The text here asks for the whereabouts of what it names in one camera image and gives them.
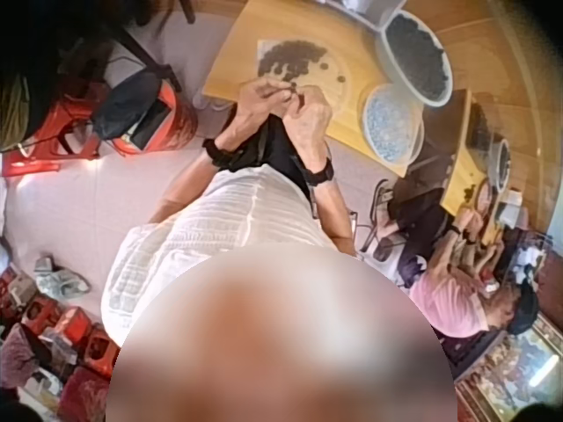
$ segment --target wristwatch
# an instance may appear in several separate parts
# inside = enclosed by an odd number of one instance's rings
[[[305,181],[309,186],[317,186],[321,183],[327,182],[334,178],[334,168],[333,162],[330,158],[326,159],[325,168],[318,173],[313,173],[312,171],[305,169]]]
[[[206,139],[203,141],[203,148],[205,148],[208,156],[211,158],[211,163],[220,169],[229,168],[240,156],[240,151],[238,150],[230,152],[217,148],[214,139]]]

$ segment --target man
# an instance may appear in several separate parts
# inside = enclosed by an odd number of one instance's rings
[[[204,142],[150,222],[132,229],[118,252],[101,307],[106,330],[119,345],[141,298],[146,302],[221,251],[298,242],[355,255],[325,144],[331,117],[318,87],[297,91],[271,78],[241,87],[232,122],[214,142]],[[310,189],[320,227],[311,214]]]
[[[475,223],[479,220],[475,210],[462,206],[452,221],[436,200],[442,190],[435,190],[400,204],[397,220],[392,220],[381,200],[385,193],[383,190],[376,194],[377,235],[381,238],[400,230],[408,232],[399,260],[399,272],[404,277],[409,268],[417,266],[416,261],[413,264],[416,256],[427,259],[428,267],[412,284],[409,295],[434,328],[449,337],[467,338],[491,329],[519,334],[532,326],[538,305],[529,284],[517,287],[506,281],[487,297],[484,284],[474,274],[450,264],[465,230],[470,225],[479,226]],[[477,241],[475,227],[469,230],[469,243]]]

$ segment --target white floor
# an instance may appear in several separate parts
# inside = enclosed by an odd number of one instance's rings
[[[196,23],[188,25],[181,12],[174,12],[161,37],[153,40],[158,21],[131,33],[158,62],[172,65],[191,98],[204,84],[232,21],[198,14]],[[114,53],[115,57],[124,54]],[[135,63],[116,61],[107,79],[117,84],[137,69]],[[10,179],[5,235],[16,264],[31,274],[38,257],[54,256],[56,263],[92,284],[92,292],[73,303],[98,316],[103,286],[123,237],[147,221],[164,189],[199,152],[201,137],[220,129],[224,113],[206,111],[200,121],[200,136],[180,151],[124,158],[103,145],[99,160],[68,163],[57,173]],[[396,177],[343,144],[329,144],[346,203],[360,214],[360,223],[366,223],[377,181]],[[357,243],[365,235],[365,229],[359,229]]]

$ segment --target yellow table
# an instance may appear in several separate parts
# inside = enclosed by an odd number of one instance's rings
[[[377,65],[374,33],[312,0],[250,0],[216,57],[203,93],[235,101],[238,86],[257,76],[260,40],[310,40],[326,47],[347,73],[343,104],[327,134],[405,176],[406,165],[382,162],[362,134],[366,98],[376,86],[389,82]]]
[[[467,136],[471,132],[470,116],[473,104],[470,90],[454,91],[450,102],[439,109],[425,109],[423,114],[426,134],[433,142],[444,148],[454,146],[454,162],[445,187],[441,205],[451,215],[455,215],[463,204],[475,205],[479,187],[487,175],[475,164],[467,149]],[[465,190],[475,186],[473,197],[465,200]],[[492,205],[491,218],[483,232],[481,241],[490,244],[501,227],[494,221],[501,196]]]

